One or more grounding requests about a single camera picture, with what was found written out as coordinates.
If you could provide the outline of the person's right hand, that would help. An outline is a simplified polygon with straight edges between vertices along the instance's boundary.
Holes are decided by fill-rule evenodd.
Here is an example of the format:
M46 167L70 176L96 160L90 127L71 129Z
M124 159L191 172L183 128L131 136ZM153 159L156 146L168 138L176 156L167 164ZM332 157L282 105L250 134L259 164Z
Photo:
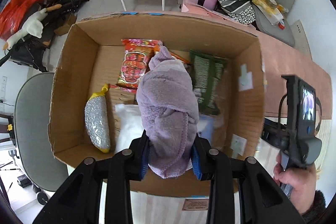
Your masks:
M276 157L277 164L273 170L273 179L280 183L289 184L293 187L290 200L299 214L303 215L313 205L317 174L315 164L307 169L288 168L283 171L281 166L281 154Z

